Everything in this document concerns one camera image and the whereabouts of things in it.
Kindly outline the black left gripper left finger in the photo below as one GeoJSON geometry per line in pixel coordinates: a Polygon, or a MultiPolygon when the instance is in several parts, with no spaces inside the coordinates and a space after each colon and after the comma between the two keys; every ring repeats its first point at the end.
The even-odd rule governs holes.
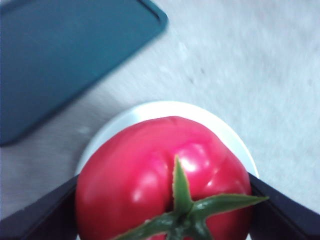
{"type": "Polygon", "coordinates": [[[78,176],[0,221],[2,240],[75,240],[78,176]]]}

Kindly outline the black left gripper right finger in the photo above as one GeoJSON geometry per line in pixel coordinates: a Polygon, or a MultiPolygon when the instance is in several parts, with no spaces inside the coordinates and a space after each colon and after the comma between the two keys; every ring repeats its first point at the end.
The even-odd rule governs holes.
{"type": "Polygon", "coordinates": [[[249,174],[252,194],[268,200],[252,207],[252,240],[318,240],[320,214],[249,174]]]}

